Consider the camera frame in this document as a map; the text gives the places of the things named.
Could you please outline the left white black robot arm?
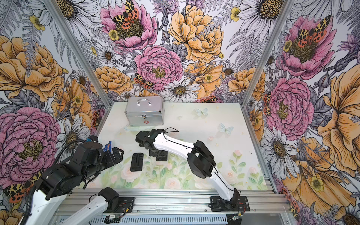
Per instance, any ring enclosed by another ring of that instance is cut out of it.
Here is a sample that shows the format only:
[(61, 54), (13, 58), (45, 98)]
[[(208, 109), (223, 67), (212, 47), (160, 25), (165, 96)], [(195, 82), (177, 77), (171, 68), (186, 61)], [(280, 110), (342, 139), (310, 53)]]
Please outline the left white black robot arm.
[(97, 136), (78, 144), (73, 156), (55, 161), (35, 182), (26, 200), (22, 225), (48, 224), (54, 212), (73, 188), (88, 184), (123, 161), (124, 151), (110, 143), (103, 146)]

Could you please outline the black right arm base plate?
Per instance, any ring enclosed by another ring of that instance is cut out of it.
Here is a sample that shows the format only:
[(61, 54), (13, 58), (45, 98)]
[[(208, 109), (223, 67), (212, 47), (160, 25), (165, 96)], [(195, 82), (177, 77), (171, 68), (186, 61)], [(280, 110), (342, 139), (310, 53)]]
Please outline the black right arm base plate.
[(211, 196), (208, 207), (212, 212), (249, 212), (250, 206), (246, 196), (240, 196), (235, 201), (226, 201), (219, 196)]

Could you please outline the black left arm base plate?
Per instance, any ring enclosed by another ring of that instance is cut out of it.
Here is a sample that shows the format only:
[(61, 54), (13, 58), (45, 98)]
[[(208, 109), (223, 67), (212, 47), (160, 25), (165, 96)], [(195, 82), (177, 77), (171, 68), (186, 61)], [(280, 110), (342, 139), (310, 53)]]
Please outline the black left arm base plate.
[(134, 197), (118, 197), (108, 204), (106, 213), (131, 213), (134, 203)]

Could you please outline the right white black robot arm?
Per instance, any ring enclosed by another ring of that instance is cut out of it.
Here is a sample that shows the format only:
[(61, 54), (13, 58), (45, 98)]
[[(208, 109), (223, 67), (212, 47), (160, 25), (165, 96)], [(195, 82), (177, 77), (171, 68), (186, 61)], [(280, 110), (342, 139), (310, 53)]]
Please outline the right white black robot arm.
[(235, 211), (240, 206), (240, 191), (230, 187), (219, 172), (214, 156), (202, 141), (184, 142), (167, 135), (164, 129), (140, 131), (136, 135), (140, 147), (149, 151), (156, 161), (166, 161), (168, 153), (186, 159), (191, 172), (201, 179), (208, 179), (216, 189), (219, 197), (209, 207), (213, 211)]

